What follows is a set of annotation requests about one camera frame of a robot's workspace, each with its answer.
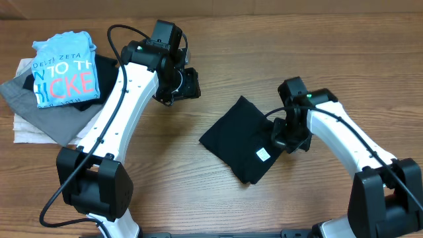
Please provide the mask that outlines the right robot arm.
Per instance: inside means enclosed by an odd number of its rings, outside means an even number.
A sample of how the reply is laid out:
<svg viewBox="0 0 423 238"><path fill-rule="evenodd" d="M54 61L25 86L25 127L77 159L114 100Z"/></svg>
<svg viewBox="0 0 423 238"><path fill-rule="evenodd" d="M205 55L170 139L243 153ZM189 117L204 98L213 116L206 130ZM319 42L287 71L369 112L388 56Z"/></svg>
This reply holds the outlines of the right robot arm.
<svg viewBox="0 0 423 238"><path fill-rule="evenodd" d="M300 77L278 87L285 119L276 118L272 143L287 153L308 151L317 136L343 164L353 185L346 215L287 230L282 237L400 237L422 230L422 171L397 159L347 115L328 89L308 91Z"/></svg>

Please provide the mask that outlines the black t-shirt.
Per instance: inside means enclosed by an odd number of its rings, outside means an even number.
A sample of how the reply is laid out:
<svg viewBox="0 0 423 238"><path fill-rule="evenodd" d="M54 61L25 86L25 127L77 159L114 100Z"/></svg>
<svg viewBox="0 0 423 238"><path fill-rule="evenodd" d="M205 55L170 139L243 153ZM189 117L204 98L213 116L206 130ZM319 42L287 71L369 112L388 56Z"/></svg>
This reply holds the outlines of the black t-shirt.
<svg viewBox="0 0 423 238"><path fill-rule="evenodd" d="M272 144L274 123L241 96L199 142L230 166L244 184L256 184L283 152Z"/></svg>

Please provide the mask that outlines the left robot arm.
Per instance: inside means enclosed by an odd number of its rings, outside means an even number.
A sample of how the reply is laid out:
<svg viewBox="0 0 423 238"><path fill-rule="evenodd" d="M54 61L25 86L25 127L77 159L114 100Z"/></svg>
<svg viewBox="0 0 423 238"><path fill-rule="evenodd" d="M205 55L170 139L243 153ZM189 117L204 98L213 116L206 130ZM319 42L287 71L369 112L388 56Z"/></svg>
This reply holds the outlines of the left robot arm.
<svg viewBox="0 0 423 238"><path fill-rule="evenodd" d="M129 210L134 184L126 151L151 99L172 106L200 97L198 73L187 67L189 49L180 47L185 39L176 24L158 20L151 36L116 52L118 76L100 116L75 149L64 147L57 156L60 187L52 198L62 196L102 237L143 235Z"/></svg>

